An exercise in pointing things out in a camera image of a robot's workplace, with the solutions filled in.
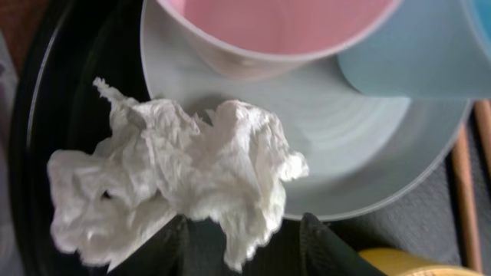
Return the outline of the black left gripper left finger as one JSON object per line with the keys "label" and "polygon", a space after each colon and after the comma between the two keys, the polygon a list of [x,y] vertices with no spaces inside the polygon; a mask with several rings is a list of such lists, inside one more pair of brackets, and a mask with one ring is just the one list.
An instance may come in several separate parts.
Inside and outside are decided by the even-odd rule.
{"label": "black left gripper left finger", "polygon": [[226,238],[209,219],[193,222],[178,215],[109,276],[224,276]]}

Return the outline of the white tissue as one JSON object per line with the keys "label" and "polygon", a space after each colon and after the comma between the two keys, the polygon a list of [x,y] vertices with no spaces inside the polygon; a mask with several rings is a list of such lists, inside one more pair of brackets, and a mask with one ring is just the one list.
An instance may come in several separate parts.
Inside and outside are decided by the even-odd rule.
{"label": "white tissue", "polygon": [[102,78],[112,134],[91,154],[58,150],[47,164],[51,237],[87,265],[115,268],[175,215],[218,223],[224,262],[241,271],[285,213],[284,185],[309,173],[280,119],[239,100],[190,116],[174,100],[140,102]]}

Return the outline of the yellow bowl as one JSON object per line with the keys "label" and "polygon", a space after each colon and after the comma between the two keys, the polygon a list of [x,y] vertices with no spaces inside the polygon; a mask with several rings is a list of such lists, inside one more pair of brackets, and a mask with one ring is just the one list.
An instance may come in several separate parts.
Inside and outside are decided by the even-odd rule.
{"label": "yellow bowl", "polygon": [[483,276],[460,266],[440,264],[393,248],[372,248],[359,255],[389,276]]}

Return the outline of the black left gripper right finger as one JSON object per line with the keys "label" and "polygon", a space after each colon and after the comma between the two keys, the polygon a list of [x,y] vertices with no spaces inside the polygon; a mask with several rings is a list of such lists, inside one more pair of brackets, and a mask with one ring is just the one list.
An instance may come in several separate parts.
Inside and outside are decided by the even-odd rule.
{"label": "black left gripper right finger", "polygon": [[300,221],[299,245],[303,275],[385,276],[311,213]]}

